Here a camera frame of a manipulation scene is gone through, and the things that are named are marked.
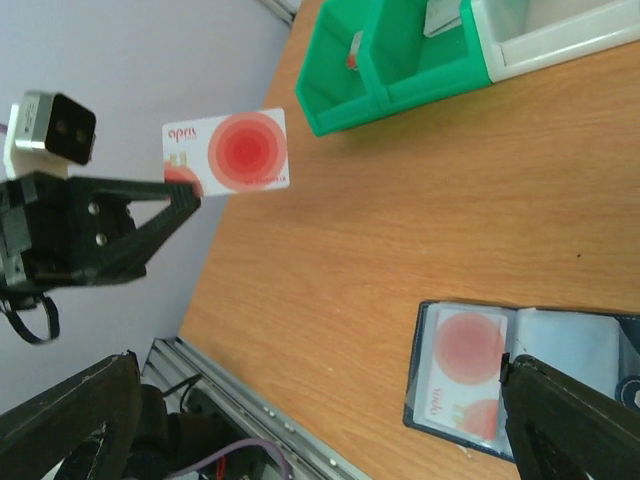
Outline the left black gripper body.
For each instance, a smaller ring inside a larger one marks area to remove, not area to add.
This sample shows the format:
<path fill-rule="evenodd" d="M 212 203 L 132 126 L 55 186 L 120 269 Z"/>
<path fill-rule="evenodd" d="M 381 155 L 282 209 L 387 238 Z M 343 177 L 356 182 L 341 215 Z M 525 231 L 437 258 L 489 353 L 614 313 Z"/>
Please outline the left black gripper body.
<path fill-rule="evenodd" d="M 51 290 L 100 284 L 83 224 L 100 181 L 32 173 L 1 183 L 1 288 Z"/>

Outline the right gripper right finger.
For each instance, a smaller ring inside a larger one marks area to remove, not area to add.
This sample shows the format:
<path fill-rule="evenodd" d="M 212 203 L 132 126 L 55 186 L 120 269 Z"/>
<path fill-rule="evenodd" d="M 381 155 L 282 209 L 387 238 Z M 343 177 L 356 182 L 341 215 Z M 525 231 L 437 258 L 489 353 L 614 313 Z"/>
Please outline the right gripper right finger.
<path fill-rule="evenodd" d="M 530 355 L 501 360 L 506 433 L 522 479 L 637 479 L 639 413 Z"/>

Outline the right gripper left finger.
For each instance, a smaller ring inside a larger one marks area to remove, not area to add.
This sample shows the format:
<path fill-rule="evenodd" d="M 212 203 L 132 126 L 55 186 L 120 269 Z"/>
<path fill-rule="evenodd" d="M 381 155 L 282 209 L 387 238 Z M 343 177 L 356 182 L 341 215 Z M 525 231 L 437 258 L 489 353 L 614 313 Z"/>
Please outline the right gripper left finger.
<path fill-rule="evenodd" d="M 40 479 L 97 437 L 80 477 L 119 479 L 140 410 L 136 355 L 110 355 L 1 415 L 1 477 Z"/>

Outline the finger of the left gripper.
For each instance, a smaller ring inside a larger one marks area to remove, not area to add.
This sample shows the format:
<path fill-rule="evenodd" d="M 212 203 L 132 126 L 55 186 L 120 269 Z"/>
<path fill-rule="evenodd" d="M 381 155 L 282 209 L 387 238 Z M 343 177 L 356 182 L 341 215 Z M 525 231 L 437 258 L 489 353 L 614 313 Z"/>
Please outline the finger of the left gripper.
<path fill-rule="evenodd" d="M 128 283 L 146 275 L 146 264 L 200 207 L 192 191 L 98 191 L 90 197 L 99 213 L 80 215 L 74 240 L 74 282 L 83 286 Z M 138 225 L 128 213 L 136 202 L 167 205 Z"/>
<path fill-rule="evenodd" d="M 151 182 L 74 176 L 69 188 L 89 203 L 168 201 L 176 205 L 200 205 L 201 200 L 190 182 Z"/>

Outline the dark blue card holder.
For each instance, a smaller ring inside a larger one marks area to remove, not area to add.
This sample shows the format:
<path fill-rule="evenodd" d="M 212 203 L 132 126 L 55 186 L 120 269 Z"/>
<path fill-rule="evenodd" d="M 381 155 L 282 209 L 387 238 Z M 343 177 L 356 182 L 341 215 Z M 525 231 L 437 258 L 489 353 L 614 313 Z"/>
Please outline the dark blue card holder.
<path fill-rule="evenodd" d="M 635 478 L 639 318 L 423 302 L 403 422 L 524 479 Z"/>

